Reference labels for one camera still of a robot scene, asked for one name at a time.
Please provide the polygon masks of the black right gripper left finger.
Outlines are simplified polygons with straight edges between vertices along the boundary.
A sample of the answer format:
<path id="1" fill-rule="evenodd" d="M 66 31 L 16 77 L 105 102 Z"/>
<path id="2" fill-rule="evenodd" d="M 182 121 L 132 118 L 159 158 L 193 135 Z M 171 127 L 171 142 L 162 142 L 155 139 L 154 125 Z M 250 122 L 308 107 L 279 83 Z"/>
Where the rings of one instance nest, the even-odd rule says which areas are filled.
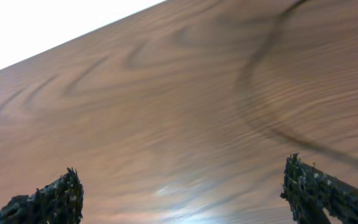
<path id="1" fill-rule="evenodd" d="M 68 168 L 66 174 L 34 194 L 12 197 L 0 209 L 0 224 L 79 224 L 83 196 L 77 171 Z"/>

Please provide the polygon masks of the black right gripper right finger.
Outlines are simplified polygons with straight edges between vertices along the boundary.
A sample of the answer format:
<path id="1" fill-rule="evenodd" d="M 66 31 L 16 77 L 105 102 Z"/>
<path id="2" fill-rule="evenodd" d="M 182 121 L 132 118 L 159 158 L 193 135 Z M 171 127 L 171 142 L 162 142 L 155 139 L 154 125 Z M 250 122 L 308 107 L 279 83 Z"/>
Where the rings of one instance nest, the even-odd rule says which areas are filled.
<path id="1" fill-rule="evenodd" d="M 358 224 L 358 189 L 305 164 L 298 154 L 286 159 L 283 192 L 299 224 L 330 224 L 328 215 L 343 224 Z"/>

